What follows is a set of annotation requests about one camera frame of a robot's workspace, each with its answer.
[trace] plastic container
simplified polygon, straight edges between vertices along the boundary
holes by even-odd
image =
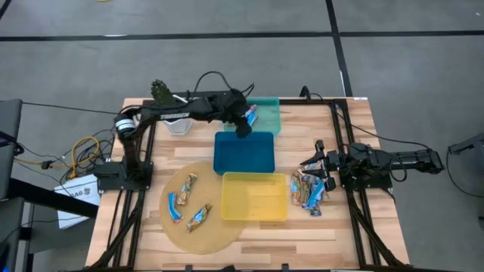
[[[281,132],[281,112],[278,97],[249,97],[250,106],[257,105],[257,119],[252,125],[252,131],[271,132],[274,136]],[[233,125],[224,125],[224,131],[235,131]]]
[[[284,174],[227,172],[222,185],[222,218],[243,221],[286,221]]]
[[[217,132],[213,171],[272,173],[275,170],[274,135],[270,132],[249,133],[238,139],[235,132]]]
[[[187,103],[185,99],[179,97],[176,94],[174,94],[173,97],[182,102]],[[163,123],[166,125],[168,132],[171,135],[175,135],[175,136],[183,136],[187,134],[191,128],[191,125],[193,125],[193,121],[191,119],[180,119],[174,122],[163,121]]]

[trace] round wooden board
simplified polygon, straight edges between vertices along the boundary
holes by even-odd
[[[178,197],[190,173],[197,176],[197,181],[187,204],[175,206],[175,209],[183,215],[183,220],[175,224],[168,212],[168,194],[176,192]],[[213,207],[206,220],[197,229],[188,233],[188,222],[207,203],[212,204]],[[222,176],[213,171],[211,162],[197,162],[182,168],[173,175],[160,197],[161,225],[172,243],[186,252],[214,253],[226,248],[239,237],[246,222],[222,220],[221,214]]]

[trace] wooden tabletop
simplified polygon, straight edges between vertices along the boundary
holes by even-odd
[[[123,106],[142,104],[142,101],[143,98],[127,98]],[[348,106],[354,125],[376,133],[368,100],[348,98]],[[289,204],[290,174],[302,161],[314,155],[315,141],[322,139],[325,151],[337,148],[330,109],[324,105],[281,106],[281,122],[281,133],[275,137],[275,162],[276,172],[287,174],[287,221],[250,222],[228,248],[208,255],[188,254],[173,245],[163,232],[158,209],[160,194],[173,174],[192,162],[213,160],[214,135],[221,126],[219,122],[194,121],[187,135],[172,136],[162,123],[158,124],[152,155],[154,176],[144,203],[136,270],[184,269],[186,264],[192,264],[194,269],[219,269],[229,264],[235,264],[237,269],[280,269],[283,263],[294,269],[358,268],[346,194],[341,187],[329,193],[329,202],[321,203],[321,217],[311,217],[308,211]],[[354,134],[356,142],[379,147],[376,137],[357,129]],[[121,160],[122,155],[123,148],[117,141],[113,160]],[[338,174],[334,172],[332,175],[339,185]],[[399,260],[408,263],[393,200],[379,189],[367,190],[367,194],[376,232]],[[101,197],[86,265],[96,262],[106,249],[117,195],[117,191],[112,191]],[[119,226],[123,199],[114,235]],[[362,229],[361,233],[367,263],[371,264],[368,237]],[[127,262],[126,245],[129,245],[130,237],[129,233],[121,264]]]

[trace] white paper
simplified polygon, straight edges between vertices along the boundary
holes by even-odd
[[[65,189],[62,188],[62,186],[55,187],[55,193],[61,193],[66,196],[71,195],[79,200],[99,206],[101,198],[98,193],[98,178],[94,175],[87,175],[85,177],[73,179],[63,184],[63,186]],[[57,216],[59,217],[59,228],[61,230],[72,227],[73,225],[88,219],[86,216],[79,217],[79,215],[61,211],[57,211]]]

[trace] gray floor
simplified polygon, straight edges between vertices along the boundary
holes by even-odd
[[[484,29],[482,1],[335,0],[334,7],[340,31]],[[322,0],[13,0],[0,21],[0,36],[329,30]],[[369,97],[379,134],[424,142],[444,159],[448,145],[482,132],[484,36],[344,38],[342,43],[353,94]],[[240,88],[255,82],[253,94],[259,96],[291,96],[303,85],[324,96],[343,96],[333,39],[304,38],[0,42],[0,99],[116,111],[125,97],[149,96],[155,78],[184,91],[208,70],[222,71]],[[215,78],[200,87],[223,88]],[[26,105],[19,140],[38,153],[58,155],[76,139],[111,125],[111,116]],[[382,147],[414,148],[385,141]],[[463,188],[484,194],[483,173],[471,154],[452,157],[451,170]],[[59,178],[62,172],[49,174]],[[18,165],[14,176],[46,188],[56,184]],[[395,188],[412,264],[482,270],[484,230],[477,221],[482,200],[457,191],[444,173],[410,172]],[[53,211],[36,214],[55,218]],[[41,227],[34,233],[36,246],[51,239],[59,248],[37,254],[34,270],[81,268],[88,224],[62,239],[41,239],[56,225]]]

